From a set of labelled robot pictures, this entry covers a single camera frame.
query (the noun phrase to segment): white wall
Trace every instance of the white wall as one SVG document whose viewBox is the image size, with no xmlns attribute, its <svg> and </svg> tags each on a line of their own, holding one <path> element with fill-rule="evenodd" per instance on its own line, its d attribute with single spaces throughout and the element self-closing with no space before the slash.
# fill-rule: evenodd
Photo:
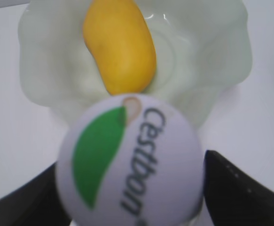
<svg viewBox="0 0 274 226">
<path fill-rule="evenodd" d="M 0 8 L 28 3 L 30 0 L 0 0 Z"/>
</svg>

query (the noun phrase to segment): black object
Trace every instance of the black object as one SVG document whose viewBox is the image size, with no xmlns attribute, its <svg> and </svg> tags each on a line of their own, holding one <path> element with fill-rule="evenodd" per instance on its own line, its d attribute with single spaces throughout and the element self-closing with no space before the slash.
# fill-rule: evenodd
<svg viewBox="0 0 274 226">
<path fill-rule="evenodd" d="M 55 164 L 0 199 L 0 226 L 69 226 L 55 187 Z"/>
<path fill-rule="evenodd" d="M 215 226 L 274 226 L 274 193 L 216 151 L 205 155 L 204 195 Z"/>
</svg>

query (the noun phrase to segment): green leaf logo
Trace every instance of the green leaf logo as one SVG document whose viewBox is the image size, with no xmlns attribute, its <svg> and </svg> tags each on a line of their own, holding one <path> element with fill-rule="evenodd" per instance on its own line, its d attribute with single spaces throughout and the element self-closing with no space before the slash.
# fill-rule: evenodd
<svg viewBox="0 0 274 226">
<path fill-rule="evenodd" d="M 81 134 L 73 155 L 76 187 L 85 203 L 94 209 L 97 193 L 121 144 L 126 122 L 125 107 L 98 116 Z"/>
</svg>

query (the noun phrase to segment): yellow mango-shaped figure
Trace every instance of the yellow mango-shaped figure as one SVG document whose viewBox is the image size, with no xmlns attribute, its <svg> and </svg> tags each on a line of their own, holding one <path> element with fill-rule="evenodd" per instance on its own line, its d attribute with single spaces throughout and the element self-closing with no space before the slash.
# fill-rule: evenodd
<svg viewBox="0 0 274 226">
<path fill-rule="evenodd" d="M 141 92 L 150 84 L 156 72 L 156 51 L 133 0 L 93 0 L 83 36 L 111 95 Z"/>
</svg>

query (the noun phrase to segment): white background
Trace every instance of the white background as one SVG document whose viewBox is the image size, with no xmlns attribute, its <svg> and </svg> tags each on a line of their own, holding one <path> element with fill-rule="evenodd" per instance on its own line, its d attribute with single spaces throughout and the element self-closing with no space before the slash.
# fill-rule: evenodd
<svg viewBox="0 0 274 226">
<path fill-rule="evenodd" d="M 199 130 L 215 149 L 274 191 L 274 0 L 244 0 L 254 63 L 248 79 L 219 97 Z M 67 130 L 19 84 L 17 24 L 26 5 L 0 8 L 0 198 L 51 165 Z"/>
</svg>

